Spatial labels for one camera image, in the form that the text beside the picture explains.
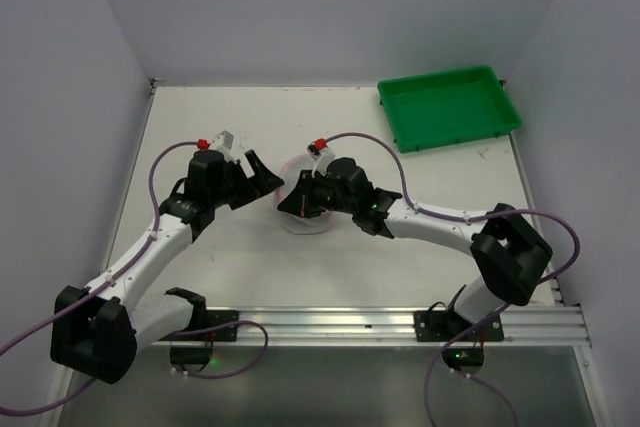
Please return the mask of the white mesh laundry bag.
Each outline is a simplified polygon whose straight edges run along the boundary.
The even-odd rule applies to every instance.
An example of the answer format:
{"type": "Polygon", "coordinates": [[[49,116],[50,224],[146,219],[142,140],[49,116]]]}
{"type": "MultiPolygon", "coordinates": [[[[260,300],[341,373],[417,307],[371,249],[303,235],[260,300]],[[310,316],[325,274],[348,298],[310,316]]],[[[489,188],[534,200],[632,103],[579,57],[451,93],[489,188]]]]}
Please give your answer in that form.
{"type": "Polygon", "coordinates": [[[292,216],[277,209],[279,203],[284,200],[295,187],[302,170],[310,170],[314,161],[307,154],[298,155],[287,161],[280,169],[278,176],[284,181],[284,185],[274,192],[274,208],[277,219],[282,228],[294,235],[316,235],[329,230],[333,219],[331,212],[323,212],[319,217],[306,219],[292,216]]]}

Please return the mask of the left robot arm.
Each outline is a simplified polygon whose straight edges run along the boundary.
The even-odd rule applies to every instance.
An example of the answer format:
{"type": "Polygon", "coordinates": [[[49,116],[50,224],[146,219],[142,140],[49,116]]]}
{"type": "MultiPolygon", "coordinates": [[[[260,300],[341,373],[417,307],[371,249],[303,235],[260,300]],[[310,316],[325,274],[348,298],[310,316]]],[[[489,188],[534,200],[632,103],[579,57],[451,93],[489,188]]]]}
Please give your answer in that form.
{"type": "Polygon", "coordinates": [[[50,358],[107,384],[120,381],[136,355],[168,336],[210,340],[205,298],[174,287],[156,302],[140,301],[162,271],[213,223],[218,208],[232,210],[283,186],[249,150],[253,173],[219,150],[199,150],[164,201],[152,202],[154,219],[145,234],[111,267],[82,288],[57,296],[50,358]]]}

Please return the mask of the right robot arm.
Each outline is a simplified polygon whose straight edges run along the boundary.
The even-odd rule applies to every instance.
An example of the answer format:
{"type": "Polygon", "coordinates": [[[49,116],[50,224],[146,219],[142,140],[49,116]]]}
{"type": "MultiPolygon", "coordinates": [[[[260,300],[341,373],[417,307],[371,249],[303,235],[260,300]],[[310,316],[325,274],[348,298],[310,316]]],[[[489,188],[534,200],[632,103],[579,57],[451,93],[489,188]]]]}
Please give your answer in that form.
{"type": "Polygon", "coordinates": [[[444,211],[429,216],[402,194],[374,186],[352,158],[332,161],[325,173],[301,171],[277,209],[301,219],[339,212],[371,236],[426,241],[470,256],[479,277],[463,286],[448,307],[469,324],[505,304],[528,305],[553,255],[543,237],[507,204],[496,205],[494,217],[478,223],[444,211]]]}

